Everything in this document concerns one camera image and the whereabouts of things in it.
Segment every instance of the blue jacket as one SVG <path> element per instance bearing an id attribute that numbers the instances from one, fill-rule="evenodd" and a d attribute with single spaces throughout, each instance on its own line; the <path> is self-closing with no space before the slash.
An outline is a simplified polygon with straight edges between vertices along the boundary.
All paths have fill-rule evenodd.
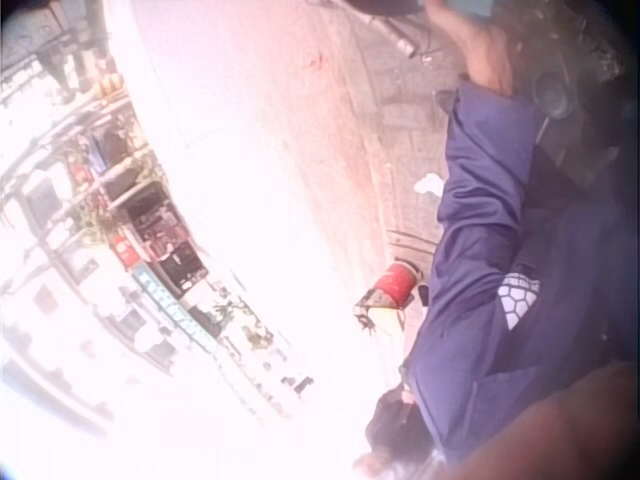
<path id="1" fill-rule="evenodd" d="M 526 207 L 541 121 L 524 99 L 459 88 L 430 307 L 405 362 L 450 463 L 612 358 L 637 361 L 637 227 L 607 175 L 565 208 Z"/>

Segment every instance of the blue sleeve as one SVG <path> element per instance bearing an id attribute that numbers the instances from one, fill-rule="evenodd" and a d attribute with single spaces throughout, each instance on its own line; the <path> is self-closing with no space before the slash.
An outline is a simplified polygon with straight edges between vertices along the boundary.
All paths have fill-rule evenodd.
<path id="1" fill-rule="evenodd" d="M 525 186 L 541 118 L 524 99 L 459 88 L 447 139 L 444 227 L 431 301 L 406 367 L 440 448 L 456 443 L 466 401 L 508 331 L 498 289 L 520 238 Z"/>

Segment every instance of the red stain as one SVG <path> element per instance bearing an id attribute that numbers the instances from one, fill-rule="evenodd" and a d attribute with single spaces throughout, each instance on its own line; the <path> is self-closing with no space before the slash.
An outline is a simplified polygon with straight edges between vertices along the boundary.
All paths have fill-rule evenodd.
<path id="1" fill-rule="evenodd" d="M 306 65 L 306 68 L 310 68 L 316 72 L 319 72 L 320 70 L 322 70 L 322 67 L 324 67 L 324 65 L 325 65 L 324 55 L 322 52 L 318 52 L 315 58 Z"/>

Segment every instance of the white logo patch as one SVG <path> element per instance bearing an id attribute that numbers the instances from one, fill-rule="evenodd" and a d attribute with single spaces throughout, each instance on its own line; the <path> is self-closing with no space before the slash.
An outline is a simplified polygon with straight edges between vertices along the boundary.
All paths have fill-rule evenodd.
<path id="1" fill-rule="evenodd" d="M 512 330 L 538 298 L 540 282 L 520 273 L 510 273 L 498 289 L 502 308 L 507 316 L 507 327 Z"/>

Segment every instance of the street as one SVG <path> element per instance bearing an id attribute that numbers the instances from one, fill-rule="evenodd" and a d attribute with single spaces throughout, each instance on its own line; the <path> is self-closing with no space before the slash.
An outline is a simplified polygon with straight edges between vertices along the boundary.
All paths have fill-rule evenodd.
<path id="1" fill-rule="evenodd" d="M 307 432 L 298 446 L 347 471 L 397 361 L 351 316 L 386 258 L 359 127 L 318 11 L 284 1 L 105 8 L 118 69 L 194 238 L 317 380 L 313 420 L 289 427 Z"/>

